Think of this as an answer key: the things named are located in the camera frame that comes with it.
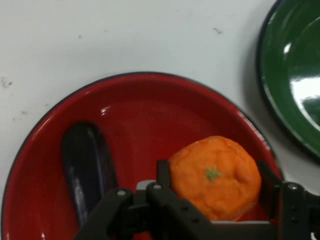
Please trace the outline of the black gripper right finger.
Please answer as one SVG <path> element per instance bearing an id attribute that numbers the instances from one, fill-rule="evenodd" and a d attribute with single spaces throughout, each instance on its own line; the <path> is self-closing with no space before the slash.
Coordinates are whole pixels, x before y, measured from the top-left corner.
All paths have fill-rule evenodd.
<path id="1" fill-rule="evenodd" d="M 301 184 L 280 179 L 264 161 L 258 161 L 261 176 L 259 202 L 269 220 L 276 223 L 278 240 L 320 238 L 320 197 Z"/>

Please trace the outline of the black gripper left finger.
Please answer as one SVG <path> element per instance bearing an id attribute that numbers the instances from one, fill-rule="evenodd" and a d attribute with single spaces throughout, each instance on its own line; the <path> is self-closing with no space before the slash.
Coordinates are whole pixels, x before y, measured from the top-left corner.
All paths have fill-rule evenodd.
<path id="1" fill-rule="evenodd" d="M 132 240 L 147 232 L 153 240 L 203 240 L 211 226 L 188 200 L 171 190 L 169 162 L 158 160 L 156 182 L 136 192 L 109 190 L 74 238 Z"/>

